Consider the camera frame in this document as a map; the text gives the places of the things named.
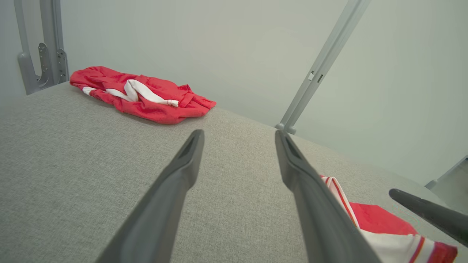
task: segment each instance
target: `red cloth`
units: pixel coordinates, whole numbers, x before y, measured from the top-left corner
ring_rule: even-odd
[[[165,100],[179,101],[179,107],[150,102],[140,94],[139,101],[129,102],[105,92],[106,89],[113,88],[125,94],[125,83],[133,79],[145,84]],[[216,102],[193,93],[189,85],[177,86],[168,80],[120,73],[103,66],[92,66],[74,72],[70,84],[81,90],[84,87],[96,88],[89,93],[94,98],[114,105],[121,112],[160,124],[177,124],[188,117],[201,117],[216,105]]]
[[[417,231],[405,220],[395,216],[378,205],[365,205],[350,202],[359,228],[378,234],[408,235]]]
[[[435,242],[434,250],[427,263],[452,263],[457,257],[457,254],[457,247]]]

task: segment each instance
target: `red garment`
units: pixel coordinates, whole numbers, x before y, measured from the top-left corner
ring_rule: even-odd
[[[395,245],[395,241],[401,244],[402,241],[405,241],[405,238],[402,239],[398,236],[411,236],[414,242],[418,243],[417,247],[412,247],[411,244],[409,246],[403,245],[405,253],[411,252],[409,255],[412,255],[409,261],[405,262],[451,263],[455,260],[458,254],[457,247],[441,242],[433,242],[421,237],[410,223],[378,205],[349,202],[336,178],[324,177],[322,175],[321,178],[333,196],[342,205],[356,228],[366,231],[361,233],[369,245],[376,250],[379,257],[388,260],[389,255],[401,255],[403,253],[401,250],[402,246]]]
[[[137,102],[131,102],[106,92],[106,89],[111,88],[125,94],[124,85],[127,80],[137,80],[145,84],[154,94],[165,100],[179,101],[179,107],[154,103],[140,94]],[[81,90],[84,87],[96,88],[89,92],[90,96],[114,105],[121,112],[160,124],[177,124],[188,117],[204,116],[216,105],[216,102],[193,93],[189,85],[177,86],[168,80],[120,73],[103,66],[92,66],[74,72],[70,84]]]

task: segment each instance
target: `gray fabric surface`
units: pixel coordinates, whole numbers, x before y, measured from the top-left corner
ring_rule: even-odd
[[[194,129],[205,150],[188,192],[172,262],[305,262],[292,194],[279,173],[272,127],[215,107],[160,125],[116,111],[67,83],[0,114],[0,262],[93,262]],[[294,137],[352,202],[380,205],[422,235],[458,244],[397,205],[400,188],[441,201],[389,172]],[[466,249],[459,245],[459,262]]]

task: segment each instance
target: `red and white striped fabric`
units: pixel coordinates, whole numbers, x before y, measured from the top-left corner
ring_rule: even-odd
[[[457,256],[457,247],[418,235],[408,222],[377,205],[350,203],[336,178],[322,180],[383,263],[451,263]]]
[[[121,112],[160,124],[177,124],[204,116],[216,102],[195,94],[189,85],[144,75],[121,73],[103,66],[75,71],[70,84],[84,94],[114,105]]]

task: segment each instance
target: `metal frame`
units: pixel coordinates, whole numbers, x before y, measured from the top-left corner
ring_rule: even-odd
[[[424,187],[431,190],[434,186],[436,186],[436,184],[439,182],[439,180],[442,180],[442,179],[446,178],[447,176],[449,176],[449,174],[451,174],[453,172],[453,170],[455,170],[455,168],[457,168],[464,161],[468,161],[468,155],[463,157],[463,159],[461,159],[460,161],[458,161],[457,164],[455,164],[452,168],[450,168],[448,171],[446,171],[441,177],[428,182]]]
[[[26,94],[68,81],[68,65],[63,47],[60,0],[40,0],[44,43],[38,44],[41,76],[34,72],[24,22],[22,0],[14,0],[16,20],[23,51],[18,54]]]
[[[296,96],[292,100],[281,122],[275,127],[295,134],[299,116],[306,108],[310,99],[327,75],[331,65],[335,62],[344,44],[364,14],[371,0],[349,0],[335,24],[330,36],[322,47],[314,64],[307,72]]]

